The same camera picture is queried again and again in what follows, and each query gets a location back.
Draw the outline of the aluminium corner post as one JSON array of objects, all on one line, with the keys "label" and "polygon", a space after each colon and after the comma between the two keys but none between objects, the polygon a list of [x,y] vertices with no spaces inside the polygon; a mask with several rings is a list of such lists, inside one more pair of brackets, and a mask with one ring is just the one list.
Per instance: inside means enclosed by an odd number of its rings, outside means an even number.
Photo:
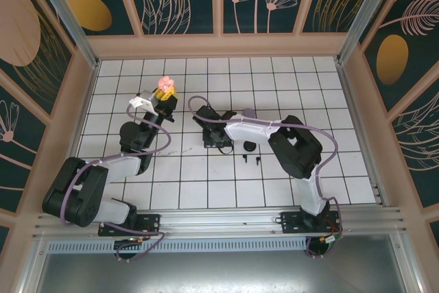
[{"label": "aluminium corner post", "polygon": [[71,8],[69,7],[67,0],[50,0],[51,4],[57,10],[60,19],[66,25],[67,30],[79,47],[86,58],[87,63],[95,69],[98,64],[98,57],[96,56],[91,44],[87,40],[86,34],[84,33],[82,27],[78,23],[75,15],[73,14]]},{"label": "aluminium corner post", "polygon": [[382,3],[383,0],[364,0],[362,2],[342,46],[335,57],[335,63],[337,65],[342,66],[349,59],[361,35],[366,30],[369,22],[372,21],[373,16],[378,12],[378,7]]}]

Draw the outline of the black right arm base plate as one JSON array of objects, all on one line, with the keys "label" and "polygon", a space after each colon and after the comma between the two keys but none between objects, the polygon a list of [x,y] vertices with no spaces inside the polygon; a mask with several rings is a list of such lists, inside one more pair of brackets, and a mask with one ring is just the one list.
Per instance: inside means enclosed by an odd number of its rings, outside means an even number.
[{"label": "black right arm base plate", "polygon": [[283,233],[335,233],[340,230],[339,216],[336,211],[329,211],[317,216],[304,211],[282,212],[280,225]]}]

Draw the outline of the pink earbud charging case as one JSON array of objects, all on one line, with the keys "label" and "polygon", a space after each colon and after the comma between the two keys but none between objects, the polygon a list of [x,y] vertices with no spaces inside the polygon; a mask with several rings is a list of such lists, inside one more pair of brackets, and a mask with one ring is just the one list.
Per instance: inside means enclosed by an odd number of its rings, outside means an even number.
[{"label": "pink earbud charging case", "polygon": [[174,80],[165,75],[158,81],[158,87],[160,90],[166,93],[168,90],[174,87]]}]

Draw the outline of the grey metal sheet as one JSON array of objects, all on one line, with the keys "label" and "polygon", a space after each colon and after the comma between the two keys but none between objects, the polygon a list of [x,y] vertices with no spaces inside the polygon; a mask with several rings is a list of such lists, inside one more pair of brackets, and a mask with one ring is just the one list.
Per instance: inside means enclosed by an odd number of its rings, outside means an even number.
[{"label": "grey metal sheet", "polygon": [[299,251],[50,255],[37,293],[409,293],[393,258],[311,259]]}]

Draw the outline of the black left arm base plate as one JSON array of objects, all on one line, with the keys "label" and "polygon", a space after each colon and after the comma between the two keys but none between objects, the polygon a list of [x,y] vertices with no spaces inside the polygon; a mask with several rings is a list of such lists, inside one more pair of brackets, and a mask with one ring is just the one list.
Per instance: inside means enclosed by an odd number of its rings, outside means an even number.
[{"label": "black left arm base plate", "polygon": [[159,214],[129,215],[122,224],[103,224],[98,228],[99,237],[144,237],[147,232],[158,232]]}]

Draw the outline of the aluminium mounting rail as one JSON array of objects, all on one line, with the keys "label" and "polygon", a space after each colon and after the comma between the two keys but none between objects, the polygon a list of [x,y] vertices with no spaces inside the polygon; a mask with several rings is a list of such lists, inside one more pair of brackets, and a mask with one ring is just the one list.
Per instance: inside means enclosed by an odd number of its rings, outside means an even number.
[{"label": "aluminium mounting rail", "polygon": [[[159,214],[159,229],[170,239],[279,237],[281,225],[275,219],[298,207],[261,207],[231,209],[153,210]],[[407,225],[397,207],[377,204],[342,205],[343,234],[387,235],[403,233]],[[34,239],[95,239],[99,224],[64,226],[58,218],[40,214],[31,230]]]}]

